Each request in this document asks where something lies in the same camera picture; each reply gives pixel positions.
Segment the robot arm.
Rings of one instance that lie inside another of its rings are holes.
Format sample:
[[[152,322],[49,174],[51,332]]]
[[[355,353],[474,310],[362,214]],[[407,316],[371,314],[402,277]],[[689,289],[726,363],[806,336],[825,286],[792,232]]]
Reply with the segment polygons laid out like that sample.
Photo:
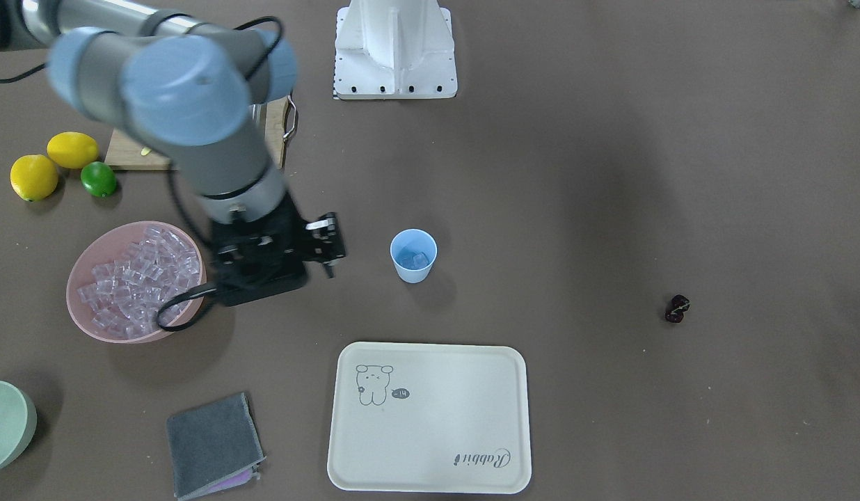
[[[0,51],[36,48],[66,104],[178,169],[221,264],[272,277],[315,261],[334,275],[345,249],[333,214],[301,218],[251,115],[296,82],[280,19],[228,29],[132,1],[0,1]]]

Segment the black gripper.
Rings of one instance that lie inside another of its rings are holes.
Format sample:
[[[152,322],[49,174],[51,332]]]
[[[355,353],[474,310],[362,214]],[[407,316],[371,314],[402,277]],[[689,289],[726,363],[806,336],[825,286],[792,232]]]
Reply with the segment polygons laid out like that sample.
[[[301,244],[302,260],[319,263],[328,278],[335,278],[335,267],[347,256],[343,229],[337,212],[325,213],[322,218],[306,222],[305,240]]]

